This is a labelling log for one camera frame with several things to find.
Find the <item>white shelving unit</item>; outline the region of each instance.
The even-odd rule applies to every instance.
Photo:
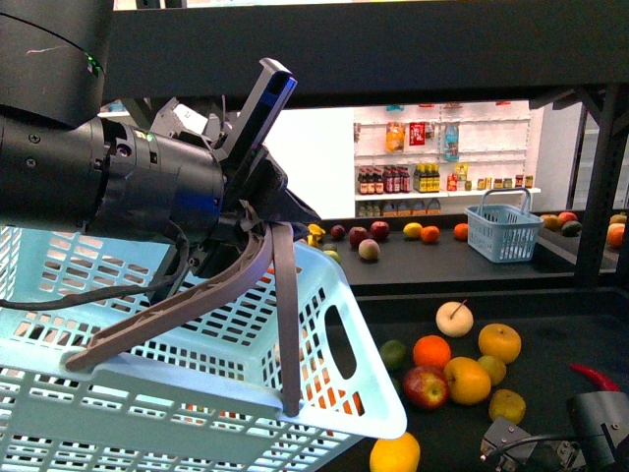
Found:
[[[463,103],[460,108],[436,105],[432,108],[405,105],[403,110],[387,110],[384,106],[355,108],[354,122],[360,123],[360,135],[354,147],[355,178],[362,167],[406,166],[413,175],[418,163],[439,164],[440,189],[438,193],[411,192],[407,194],[355,195],[356,212],[365,202],[383,201],[409,202],[437,198],[444,213],[460,212],[461,204],[469,198],[479,198],[485,191],[447,192],[447,176],[454,173],[457,163],[468,163],[468,180],[476,188],[478,179],[485,177],[512,178],[535,175],[540,145],[543,114],[529,110],[528,102],[514,101],[497,106],[495,102]],[[388,122],[405,124],[406,138],[403,151],[389,152],[385,148]],[[431,123],[434,137],[423,146],[409,146],[408,124],[411,122]],[[459,125],[459,160],[444,159],[444,131],[449,123]],[[529,189],[538,194],[540,188]],[[523,194],[517,189],[492,195],[500,203],[517,205]]]

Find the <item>lemon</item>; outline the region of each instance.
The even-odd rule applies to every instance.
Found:
[[[397,440],[377,440],[370,455],[371,472],[417,472],[420,444],[410,433]]]
[[[388,372],[397,371],[404,364],[406,345],[395,339],[386,341],[380,346],[380,357]]]
[[[514,425],[517,425],[524,418],[527,411],[527,404],[524,398],[518,393],[506,388],[496,390],[489,402],[489,418],[494,421],[498,416],[502,416]]]
[[[404,235],[409,239],[420,239],[422,225],[420,223],[408,223],[404,226]]]

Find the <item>green lime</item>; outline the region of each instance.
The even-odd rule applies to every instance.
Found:
[[[388,372],[397,371],[404,364],[406,346],[404,343],[391,339],[380,346],[380,357]]]
[[[335,261],[337,261],[339,264],[341,264],[341,258],[339,257],[336,251],[324,251],[324,252],[328,254],[331,258],[333,258]]]

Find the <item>red apple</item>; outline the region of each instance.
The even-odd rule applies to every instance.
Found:
[[[579,218],[572,211],[563,211],[559,214],[559,221],[561,221],[561,226],[563,226],[568,221],[579,221]]]
[[[354,226],[350,229],[350,246],[358,249],[360,244],[370,237],[370,233],[363,226]]]
[[[340,224],[332,226],[330,229],[330,236],[332,236],[334,241],[340,241],[345,237],[345,228]]]
[[[435,367],[418,366],[411,369],[402,382],[406,397],[415,406],[432,411],[450,398],[450,387],[445,375]]]
[[[391,229],[389,228],[389,223],[386,221],[374,221],[370,232],[372,233],[373,240],[380,243],[388,238]]]

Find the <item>white wall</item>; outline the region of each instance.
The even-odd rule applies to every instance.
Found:
[[[354,111],[284,110],[266,137],[288,188],[321,219],[354,217]]]
[[[542,192],[533,200],[534,211],[566,208],[580,115],[581,104],[563,110],[553,110],[548,105],[543,110],[536,175],[536,186]]]

